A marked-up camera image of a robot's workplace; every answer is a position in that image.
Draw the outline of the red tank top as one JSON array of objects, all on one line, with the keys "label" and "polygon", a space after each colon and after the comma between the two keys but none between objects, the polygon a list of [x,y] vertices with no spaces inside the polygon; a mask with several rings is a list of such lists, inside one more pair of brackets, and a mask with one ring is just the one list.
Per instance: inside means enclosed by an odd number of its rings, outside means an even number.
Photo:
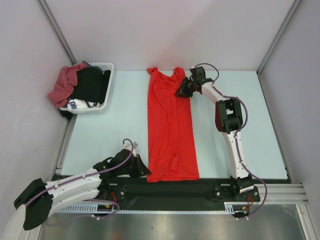
[{"label": "red tank top", "polygon": [[191,102],[176,92],[186,77],[176,67],[172,75],[148,68],[147,182],[192,181],[200,178],[193,132]]}]

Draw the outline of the pink garment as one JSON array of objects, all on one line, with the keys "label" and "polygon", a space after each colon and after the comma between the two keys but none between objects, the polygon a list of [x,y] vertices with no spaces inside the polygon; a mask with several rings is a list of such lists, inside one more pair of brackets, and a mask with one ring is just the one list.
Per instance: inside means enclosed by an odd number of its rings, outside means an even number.
[{"label": "pink garment", "polygon": [[64,66],[60,70],[53,91],[47,95],[56,108],[62,108],[67,104],[70,95],[78,84],[77,72],[87,66],[86,63],[78,63],[73,66]]}]

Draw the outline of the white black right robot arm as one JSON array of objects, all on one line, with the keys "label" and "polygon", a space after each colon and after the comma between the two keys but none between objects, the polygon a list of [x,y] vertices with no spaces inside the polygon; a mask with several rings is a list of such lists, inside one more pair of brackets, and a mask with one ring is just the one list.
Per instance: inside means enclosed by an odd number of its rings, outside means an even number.
[{"label": "white black right robot arm", "polygon": [[191,98],[194,92],[207,97],[215,106],[215,126],[222,133],[231,162],[231,177],[235,180],[251,179],[245,162],[241,143],[241,130],[247,125],[248,110],[238,97],[228,96],[216,87],[217,78],[206,77],[205,64],[200,63],[189,69],[175,93],[178,98]]}]

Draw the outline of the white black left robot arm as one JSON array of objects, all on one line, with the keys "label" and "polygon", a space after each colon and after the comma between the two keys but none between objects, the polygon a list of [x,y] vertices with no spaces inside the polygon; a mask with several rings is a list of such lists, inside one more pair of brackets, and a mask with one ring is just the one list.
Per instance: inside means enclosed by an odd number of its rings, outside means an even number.
[{"label": "white black left robot arm", "polygon": [[49,182],[41,178],[33,180],[13,205],[16,209],[21,205],[26,207],[23,229],[28,231],[42,225],[48,217],[65,207],[95,198],[107,199],[111,193],[109,179],[122,175],[139,178],[150,174],[139,154],[122,149],[81,174]]}]

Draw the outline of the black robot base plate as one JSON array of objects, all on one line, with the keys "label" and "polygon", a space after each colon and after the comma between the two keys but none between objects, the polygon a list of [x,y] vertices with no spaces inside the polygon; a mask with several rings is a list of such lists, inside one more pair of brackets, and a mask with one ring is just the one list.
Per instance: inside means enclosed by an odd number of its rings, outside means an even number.
[{"label": "black robot base plate", "polygon": [[149,183],[144,177],[116,177],[101,190],[97,199],[114,200],[122,211],[218,211],[226,202],[251,205],[261,200],[257,187],[236,193],[226,178]]}]

